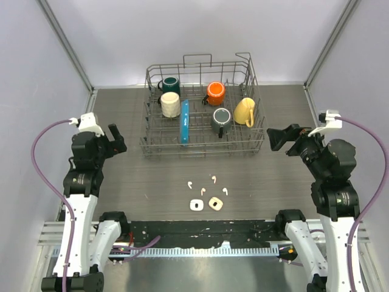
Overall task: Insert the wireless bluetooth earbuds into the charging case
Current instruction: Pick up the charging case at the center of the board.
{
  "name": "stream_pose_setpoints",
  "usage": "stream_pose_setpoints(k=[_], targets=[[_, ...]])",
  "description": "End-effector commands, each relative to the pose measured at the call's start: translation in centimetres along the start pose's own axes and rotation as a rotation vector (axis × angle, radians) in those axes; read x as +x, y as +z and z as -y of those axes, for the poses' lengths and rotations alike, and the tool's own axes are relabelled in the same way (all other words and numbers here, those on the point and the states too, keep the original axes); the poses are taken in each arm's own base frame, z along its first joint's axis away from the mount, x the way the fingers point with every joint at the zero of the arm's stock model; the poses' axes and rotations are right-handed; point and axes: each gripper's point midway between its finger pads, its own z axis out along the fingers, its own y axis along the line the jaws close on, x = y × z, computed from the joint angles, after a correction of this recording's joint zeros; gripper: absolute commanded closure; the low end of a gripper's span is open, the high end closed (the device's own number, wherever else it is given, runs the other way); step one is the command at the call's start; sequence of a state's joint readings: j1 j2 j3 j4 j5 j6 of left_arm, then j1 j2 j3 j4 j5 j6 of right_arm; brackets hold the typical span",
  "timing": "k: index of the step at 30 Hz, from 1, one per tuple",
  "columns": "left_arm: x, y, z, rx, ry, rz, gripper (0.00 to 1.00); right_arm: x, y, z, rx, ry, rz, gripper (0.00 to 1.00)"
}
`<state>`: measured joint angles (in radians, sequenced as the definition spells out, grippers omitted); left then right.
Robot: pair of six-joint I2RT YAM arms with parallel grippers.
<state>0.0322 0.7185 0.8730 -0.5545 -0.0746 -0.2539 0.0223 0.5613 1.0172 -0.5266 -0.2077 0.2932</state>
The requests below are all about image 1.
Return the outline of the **beige charging case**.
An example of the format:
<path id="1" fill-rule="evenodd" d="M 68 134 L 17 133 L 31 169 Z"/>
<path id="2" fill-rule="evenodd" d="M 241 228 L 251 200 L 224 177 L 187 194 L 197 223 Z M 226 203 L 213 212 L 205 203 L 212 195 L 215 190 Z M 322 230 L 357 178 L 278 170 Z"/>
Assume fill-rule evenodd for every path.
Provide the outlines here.
<path id="1" fill-rule="evenodd" d="M 222 202 L 222 200 L 220 200 L 219 198 L 217 197 L 212 197 L 209 199 L 208 201 L 208 206 L 215 210 L 215 211 L 220 211 L 223 207 L 224 203 Z"/>

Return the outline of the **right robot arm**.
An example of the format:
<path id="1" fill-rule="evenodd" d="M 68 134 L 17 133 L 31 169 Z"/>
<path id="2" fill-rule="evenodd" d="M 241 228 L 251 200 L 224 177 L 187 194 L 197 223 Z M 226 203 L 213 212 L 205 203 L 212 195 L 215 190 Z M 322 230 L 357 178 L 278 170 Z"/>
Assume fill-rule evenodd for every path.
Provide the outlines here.
<path id="1" fill-rule="evenodd" d="M 360 214 L 359 197 L 351 181 L 356 149 L 349 142 L 323 136 L 311 128 L 292 124 L 283 130 L 267 129 L 270 148 L 278 151 L 286 142 L 293 146 L 288 156 L 299 156 L 315 181 L 311 197 L 325 234 L 323 255 L 300 210 L 281 210 L 276 216 L 275 235 L 290 240 L 308 278 L 307 291 L 363 291 L 357 245 L 351 227 Z"/>

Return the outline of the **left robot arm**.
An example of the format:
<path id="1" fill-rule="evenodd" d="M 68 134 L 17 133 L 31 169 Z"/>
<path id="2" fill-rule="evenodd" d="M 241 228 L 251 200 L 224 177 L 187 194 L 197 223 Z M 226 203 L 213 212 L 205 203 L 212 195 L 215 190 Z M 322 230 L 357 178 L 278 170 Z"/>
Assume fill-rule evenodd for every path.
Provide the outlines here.
<path id="1" fill-rule="evenodd" d="M 42 279 L 42 291 L 103 291 L 103 270 L 113 244 L 129 237 L 130 227 L 122 211 L 103 213 L 95 237 L 91 237 L 103 165 L 127 150 L 116 124 L 108 128 L 112 141 L 93 131 L 72 137 L 70 167 L 60 195 L 66 206 L 60 253 L 52 275 Z"/>

